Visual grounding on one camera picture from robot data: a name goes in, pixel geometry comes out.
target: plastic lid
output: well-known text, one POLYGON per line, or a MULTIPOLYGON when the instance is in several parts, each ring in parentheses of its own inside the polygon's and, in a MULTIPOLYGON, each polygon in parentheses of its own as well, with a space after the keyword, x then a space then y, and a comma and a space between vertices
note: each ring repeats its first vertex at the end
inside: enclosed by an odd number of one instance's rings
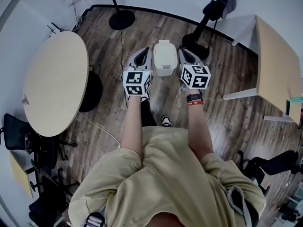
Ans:
POLYGON ((156 67, 175 67, 178 63, 176 47, 169 43, 169 40, 156 44, 154 52, 154 63, 156 67))

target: sneaker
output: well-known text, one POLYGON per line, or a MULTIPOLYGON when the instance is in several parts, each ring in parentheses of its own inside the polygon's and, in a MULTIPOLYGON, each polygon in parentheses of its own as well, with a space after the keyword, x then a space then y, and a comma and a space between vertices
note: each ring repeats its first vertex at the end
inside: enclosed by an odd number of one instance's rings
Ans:
POLYGON ((147 91, 144 95, 141 96, 141 103, 144 102, 145 100, 149 101, 150 100, 150 92, 147 91))
POLYGON ((162 118, 162 127, 170 127, 170 119, 168 116, 162 118))

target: beige t-shirt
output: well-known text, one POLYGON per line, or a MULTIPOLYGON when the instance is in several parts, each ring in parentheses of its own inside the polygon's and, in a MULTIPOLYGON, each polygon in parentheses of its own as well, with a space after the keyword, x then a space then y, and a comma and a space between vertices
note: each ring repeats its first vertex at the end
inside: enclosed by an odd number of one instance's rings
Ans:
POLYGON ((121 148, 105 154, 92 168, 69 206, 74 227, 104 208, 108 227, 143 227, 160 212, 176 215, 186 227, 245 226, 218 183, 220 170, 226 190, 239 186, 261 216, 262 191, 232 161, 215 153, 199 161, 188 146, 187 130, 144 127, 143 146, 143 159, 121 148))

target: black watch strap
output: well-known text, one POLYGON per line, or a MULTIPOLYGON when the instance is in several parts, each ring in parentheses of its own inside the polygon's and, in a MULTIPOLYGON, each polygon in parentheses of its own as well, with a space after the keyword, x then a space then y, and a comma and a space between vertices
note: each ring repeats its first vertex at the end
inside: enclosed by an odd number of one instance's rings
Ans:
POLYGON ((191 102, 191 101, 194 101, 194 100, 202 100, 203 101, 203 96, 202 96, 202 93, 198 93, 198 94, 190 94, 186 97, 187 99, 187 102, 191 102))

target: wooden tabletop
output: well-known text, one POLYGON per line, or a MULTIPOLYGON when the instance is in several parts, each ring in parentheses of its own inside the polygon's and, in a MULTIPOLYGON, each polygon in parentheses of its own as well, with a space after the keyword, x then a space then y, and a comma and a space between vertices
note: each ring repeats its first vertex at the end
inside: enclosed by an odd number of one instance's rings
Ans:
POLYGON ((19 162, 13 156, 13 154, 9 153, 10 165, 13 170, 14 178, 21 185, 21 187, 25 190, 25 192, 33 198, 33 193, 30 187, 29 179, 27 173, 22 169, 19 162))
POLYGON ((28 67, 23 100, 36 132, 51 137, 70 125, 84 97, 88 63, 86 46, 73 32, 60 32, 41 46, 28 67))
MULTIPOLYGON (((258 37, 257 93, 286 113, 286 101, 301 97, 299 58, 289 44, 263 19, 256 16, 258 37)), ((300 123, 301 104, 290 106, 289 117, 300 123)))

